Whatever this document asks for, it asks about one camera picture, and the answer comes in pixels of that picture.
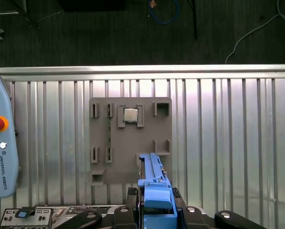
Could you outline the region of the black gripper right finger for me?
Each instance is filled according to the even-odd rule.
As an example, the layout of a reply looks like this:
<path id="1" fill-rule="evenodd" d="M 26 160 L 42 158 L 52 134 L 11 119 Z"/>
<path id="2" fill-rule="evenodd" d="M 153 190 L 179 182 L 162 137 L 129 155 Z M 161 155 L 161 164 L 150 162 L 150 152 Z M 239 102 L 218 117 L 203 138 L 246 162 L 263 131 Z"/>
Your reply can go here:
<path id="1" fill-rule="evenodd" d="M 264 227 L 229 210 L 208 216 L 203 209 L 185 204 L 177 188 L 173 195 L 178 211 L 179 229 L 263 229 Z"/>

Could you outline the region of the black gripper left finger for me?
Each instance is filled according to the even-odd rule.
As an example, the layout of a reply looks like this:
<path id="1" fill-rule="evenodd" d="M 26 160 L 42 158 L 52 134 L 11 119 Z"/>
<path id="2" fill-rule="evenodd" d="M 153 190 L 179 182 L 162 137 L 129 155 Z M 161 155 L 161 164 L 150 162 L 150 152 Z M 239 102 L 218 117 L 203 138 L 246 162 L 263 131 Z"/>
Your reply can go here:
<path id="1" fill-rule="evenodd" d="M 59 229 L 138 229 L 137 216 L 138 189 L 129 187 L 124 206 L 113 206 L 111 211 L 102 213 L 92 208 L 84 210 L 57 226 Z"/>

